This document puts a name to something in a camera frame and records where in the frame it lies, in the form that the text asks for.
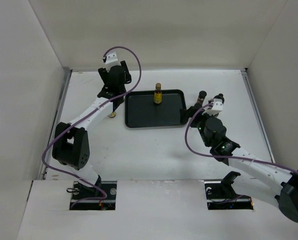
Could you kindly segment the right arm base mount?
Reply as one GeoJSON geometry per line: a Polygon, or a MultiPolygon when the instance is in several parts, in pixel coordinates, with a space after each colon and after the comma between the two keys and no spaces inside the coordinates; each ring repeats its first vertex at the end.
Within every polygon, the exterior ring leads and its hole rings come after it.
{"type": "Polygon", "coordinates": [[[229,172],[223,179],[204,182],[208,210],[253,210],[251,197],[237,194],[232,185],[241,174],[229,172]]]}

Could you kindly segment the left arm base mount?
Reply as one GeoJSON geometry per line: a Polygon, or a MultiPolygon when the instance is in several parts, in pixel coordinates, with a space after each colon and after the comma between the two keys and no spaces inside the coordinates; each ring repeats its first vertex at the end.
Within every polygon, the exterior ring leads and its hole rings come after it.
{"type": "Polygon", "coordinates": [[[99,190],[74,181],[73,187],[66,189],[66,192],[71,194],[69,209],[71,211],[114,211],[116,209],[117,182],[98,181],[96,185],[106,193],[105,199],[101,199],[103,194],[99,190]]]}

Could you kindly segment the small yellow label bottle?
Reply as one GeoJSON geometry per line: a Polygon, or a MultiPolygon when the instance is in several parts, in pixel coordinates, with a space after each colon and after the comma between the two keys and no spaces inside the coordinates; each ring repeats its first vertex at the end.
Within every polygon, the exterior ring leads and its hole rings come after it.
{"type": "Polygon", "coordinates": [[[161,83],[159,82],[155,84],[153,102],[156,105],[159,105],[162,103],[162,86],[161,86],[161,83]]]}

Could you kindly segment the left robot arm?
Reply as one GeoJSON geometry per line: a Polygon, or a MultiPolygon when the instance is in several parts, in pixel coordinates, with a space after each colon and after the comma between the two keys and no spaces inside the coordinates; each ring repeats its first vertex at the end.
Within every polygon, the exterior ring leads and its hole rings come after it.
{"type": "Polygon", "coordinates": [[[96,111],[83,122],[68,130],[52,148],[52,157],[61,165],[66,166],[72,174],[78,175],[80,179],[86,180],[84,193],[89,199],[97,199],[101,195],[99,175],[93,170],[88,162],[90,157],[90,144],[88,127],[90,124],[98,124],[104,118],[114,113],[124,102],[126,84],[132,82],[132,77],[127,63],[115,60],[106,63],[105,67],[99,68],[98,73],[103,81],[103,88],[98,93],[95,101],[81,115],[69,123],[60,122],[56,126],[55,136],[60,135],[73,123],[96,111]]]}

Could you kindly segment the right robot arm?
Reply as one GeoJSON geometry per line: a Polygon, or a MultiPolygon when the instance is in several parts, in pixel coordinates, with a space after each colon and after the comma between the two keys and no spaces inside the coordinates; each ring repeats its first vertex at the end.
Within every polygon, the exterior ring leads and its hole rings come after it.
{"type": "Polygon", "coordinates": [[[180,109],[180,121],[197,128],[203,144],[209,148],[208,157],[237,169],[221,180],[221,192],[227,198],[246,195],[266,202],[289,220],[298,223],[298,170],[267,162],[247,152],[230,140],[227,129],[216,115],[220,103],[199,103],[189,109],[180,109]]]}

